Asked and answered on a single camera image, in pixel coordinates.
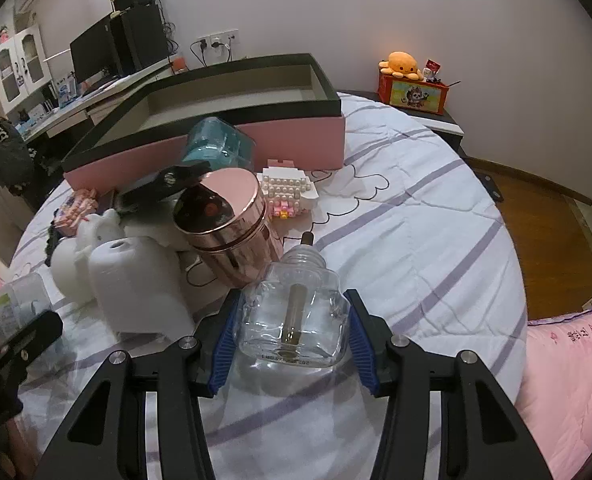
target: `clear glass bottle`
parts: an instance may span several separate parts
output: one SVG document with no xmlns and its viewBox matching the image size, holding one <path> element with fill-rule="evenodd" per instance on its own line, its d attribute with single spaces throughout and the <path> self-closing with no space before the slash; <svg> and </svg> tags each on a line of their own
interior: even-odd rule
<svg viewBox="0 0 592 480">
<path fill-rule="evenodd" d="M 234 336 L 244 354 L 308 367 L 337 363 L 347 346 L 349 302 L 340 279 L 311 246 L 313 235 L 269 264 L 244 289 Z"/>
</svg>

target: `yellow object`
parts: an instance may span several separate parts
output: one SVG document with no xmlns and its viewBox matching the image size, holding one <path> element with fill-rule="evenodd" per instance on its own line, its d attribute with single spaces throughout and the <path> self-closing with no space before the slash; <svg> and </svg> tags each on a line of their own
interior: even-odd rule
<svg viewBox="0 0 592 480">
<path fill-rule="evenodd" d="M 422 81 L 423 74 L 418 69 L 416 60 L 407 52 L 392 52 L 387 61 L 381 61 L 380 71 L 394 77 L 406 77 L 412 81 Z"/>
</svg>

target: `white building block figure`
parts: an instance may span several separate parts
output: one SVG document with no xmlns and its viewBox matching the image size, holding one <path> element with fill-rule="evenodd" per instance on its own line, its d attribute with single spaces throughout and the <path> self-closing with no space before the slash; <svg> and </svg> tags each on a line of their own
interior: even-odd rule
<svg viewBox="0 0 592 480">
<path fill-rule="evenodd" d="M 271 216 L 285 219 L 314 208 L 318 192 L 304 171 L 294 168 L 294 162 L 267 161 L 269 168 L 256 176 Z"/>
</svg>

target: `cabinet door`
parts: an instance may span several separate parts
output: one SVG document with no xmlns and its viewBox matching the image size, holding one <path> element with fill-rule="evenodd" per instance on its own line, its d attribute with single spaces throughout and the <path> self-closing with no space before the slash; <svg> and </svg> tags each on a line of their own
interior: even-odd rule
<svg viewBox="0 0 592 480">
<path fill-rule="evenodd" d="M 0 44 L 0 104 L 4 113 L 19 105 L 27 96 L 25 76 L 16 57 L 14 38 Z"/>
<path fill-rule="evenodd" d="M 38 25 L 19 32 L 14 36 L 14 40 L 27 93 L 31 94 L 52 79 L 50 68 L 45 61 Z"/>
</svg>

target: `canister lid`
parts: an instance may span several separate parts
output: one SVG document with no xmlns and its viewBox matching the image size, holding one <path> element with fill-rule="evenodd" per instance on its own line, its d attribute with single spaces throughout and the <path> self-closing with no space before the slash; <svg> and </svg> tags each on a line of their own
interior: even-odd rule
<svg viewBox="0 0 592 480">
<path fill-rule="evenodd" d="M 264 212 L 256 175 L 243 168 L 222 168 L 182 194 L 174 222 L 193 246 L 217 249 L 244 238 Z"/>
</svg>

